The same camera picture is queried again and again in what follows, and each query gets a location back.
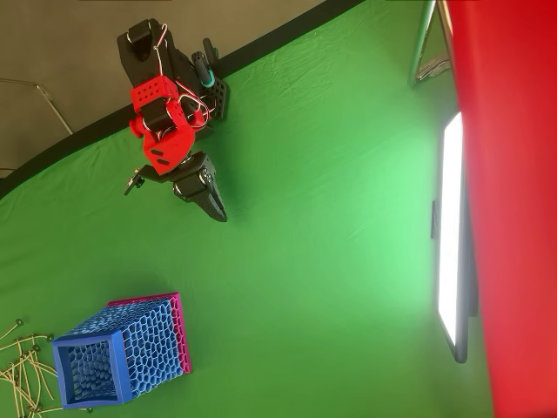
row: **hexagonal mesh pattern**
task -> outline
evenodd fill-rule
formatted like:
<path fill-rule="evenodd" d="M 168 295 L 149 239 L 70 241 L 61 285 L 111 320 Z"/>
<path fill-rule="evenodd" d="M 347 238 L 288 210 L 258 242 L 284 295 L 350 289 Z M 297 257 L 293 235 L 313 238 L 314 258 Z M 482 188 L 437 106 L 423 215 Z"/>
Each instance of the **hexagonal mesh pattern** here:
<path fill-rule="evenodd" d="M 117 329 L 124 330 L 136 318 L 147 314 L 162 300 L 165 299 L 142 300 L 123 305 L 103 307 L 100 311 L 64 335 L 89 334 Z"/>
<path fill-rule="evenodd" d="M 174 333 L 176 334 L 176 340 L 178 343 L 178 359 L 180 360 L 180 367 L 182 368 L 182 371 L 189 372 L 190 364 L 189 359 L 187 358 L 188 348 L 187 343 L 185 342 L 184 323 L 182 321 L 178 297 L 174 296 L 170 298 L 170 303 L 172 322 L 174 323 Z"/>
<path fill-rule="evenodd" d="M 147 301 L 151 302 L 151 310 L 123 332 L 133 397 L 182 374 L 171 303 L 168 300 Z"/>
<path fill-rule="evenodd" d="M 71 347 L 68 354 L 76 401 L 99 396 L 116 396 L 108 341 Z"/>

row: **green screen backdrop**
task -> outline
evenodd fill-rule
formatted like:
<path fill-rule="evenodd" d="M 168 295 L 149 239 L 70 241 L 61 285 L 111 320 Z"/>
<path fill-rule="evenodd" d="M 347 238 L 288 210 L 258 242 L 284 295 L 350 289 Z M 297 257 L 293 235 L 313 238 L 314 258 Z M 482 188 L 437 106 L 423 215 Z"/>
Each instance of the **green screen backdrop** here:
<path fill-rule="evenodd" d="M 226 79 L 228 118 L 196 145 L 225 224 L 170 184 L 123 196 L 146 162 L 127 130 L 19 186 L 0 201 L 1 322 L 60 334 L 107 300 L 178 290 L 192 373 L 96 417 L 491 416 L 478 320 L 459 365 L 434 307 L 438 133 L 456 101 L 448 73 L 406 84 L 420 12 L 365 2 Z M 0 381 L 0 415 L 12 400 Z"/>

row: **wire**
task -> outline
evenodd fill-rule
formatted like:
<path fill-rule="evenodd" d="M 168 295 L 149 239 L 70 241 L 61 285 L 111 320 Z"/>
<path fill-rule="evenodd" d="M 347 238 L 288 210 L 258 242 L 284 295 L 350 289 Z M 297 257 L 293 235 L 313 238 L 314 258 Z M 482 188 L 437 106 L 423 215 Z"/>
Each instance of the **wire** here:
<path fill-rule="evenodd" d="M 160 44 L 163 42 L 163 38 L 164 35 L 166 35 L 166 31 L 168 30 L 168 25 L 167 24 L 163 24 L 162 26 L 163 28 L 163 33 L 160 36 L 160 38 L 158 39 L 158 42 L 155 46 L 153 46 L 153 50 L 155 50 L 155 52 L 157 53 L 157 58 L 158 58 L 158 72 L 159 74 L 162 76 L 163 75 L 163 62 L 160 60 L 160 53 L 158 52 L 158 47 L 160 46 Z M 166 39 L 164 40 L 164 46 L 167 46 L 168 44 L 166 43 Z"/>
<path fill-rule="evenodd" d="M 9 168 L 0 168 L 0 170 L 9 170 Z M 14 325 L 12 328 L 10 328 L 8 331 L 6 331 L 4 334 L 2 334 L 2 336 L 0 336 L 0 340 L 4 339 L 5 337 L 7 337 L 14 329 L 16 329 L 17 327 L 19 327 L 19 324 Z"/>
<path fill-rule="evenodd" d="M 189 94 L 181 94 L 178 97 L 178 102 L 180 102 L 182 100 L 182 98 L 189 98 L 190 100 L 193 100 L 194 102 L 196 102 L 198 104 L 198 110 L 201 108 L 201 106 L 203 106 L 205 108 L 205 112 L 203 113 L 203 119 L 204 122 L 202 125 L 193 125 L 192 128 L 203 128 L 205 125 L 207 125 L 207 122 L 209 122 L 209 116 L 211 111 L 214 110 L 211 109 L 209 110 L 209 107 L 207 107 L 207 104 L 205 104 L 205 102 L 203 100 L 201 100 L 200 98 L 198 98 L 198 95 L 195 94 L 191 89 L 188 89 L 185 85 L 183 85 L 182 83 L 180 83 L 178 80 L 175 80 L 176 84 L 179 85 L 180 87 L 182 87 L 184 90 L 186 90 Z"/>

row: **red surface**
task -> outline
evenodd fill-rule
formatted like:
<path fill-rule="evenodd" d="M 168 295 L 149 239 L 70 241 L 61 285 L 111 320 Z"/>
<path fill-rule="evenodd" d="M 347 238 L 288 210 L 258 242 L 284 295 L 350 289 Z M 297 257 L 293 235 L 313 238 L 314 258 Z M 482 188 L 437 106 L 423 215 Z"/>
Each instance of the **red surface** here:
<path fill-rule="evenodd" d="M 448 2 L 497 417 L 557 417 L 557 3 Z"/>
<path fill-rule="evenodd" d="M 133 110 L 139 113 L 145 106 L 157 98 L 178 99 L 178 88 L 167 76 L 155 76 L 130 90 Z"/>

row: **cable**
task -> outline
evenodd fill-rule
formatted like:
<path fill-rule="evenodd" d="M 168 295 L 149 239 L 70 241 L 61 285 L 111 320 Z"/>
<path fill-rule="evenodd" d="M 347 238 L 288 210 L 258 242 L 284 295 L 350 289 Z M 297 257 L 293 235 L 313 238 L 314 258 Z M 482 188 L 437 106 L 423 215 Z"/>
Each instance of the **cable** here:
<path fill-rule="evenodd" d="M 207 122 L 209 122 L 209 117 L 210 117 L 210 113 L 212 111 L 215 110 L 215 108 L 213 107 L 211 110 L 209 110 L 209 107 L 207 107 L 207 104 L 205 104 L 205 102 L 203 100 L 201 100 L 200 98 L 198 98 L 198 95 L 195 94 L 191 89 L 188 89 L 185 85 L 183 85 L 182 83 L 180 83 L 178 80 L 175 80 L 176 84 L 179 85 L 180 87 L 182 87 L 184 90 L 186 90 L 189 94 L 181 94 L 180 97 L 178 98 L 178 102 L 180 102 L 182 100 L 182 98 L 189 98 L 190 100 L 193 100 L 194 102 L 196 102 L 198 104 L 198 110 L 201 108 L 201 106 L 203 106 L 205 108 L 205 111 L 202 112 L 203 114 L 203 119 L 204 122 L 202 125 L 193 125 L 193 128 L 203 128 L 205 125 L 207 125 Z"/>
<path fill-rule="evenodd" d="M 163 24 L 162 26 L 163 28 L 163 33 L 160 36 L 160 38 L 158 39 L 158 42 L 155 46 L 153 46 L 153 50 L 155 50 L 155 52 L 157 53 L 157 58 L 158 58 L 158 72 L 159 74 L 162 76 L 163 75 L 163 62 L 160 60 L 160 53 L 158 52 L 158 47 L 160 46 L 160 44 L 163 42 L 163 38 L 164 35 L 166 35 L 166 31 L 168 30 L 168 25 L 167 24 Z M 166 43 L 166 39 L 164 40 L 164 46 L 167 46 L 168 44 Z"/>

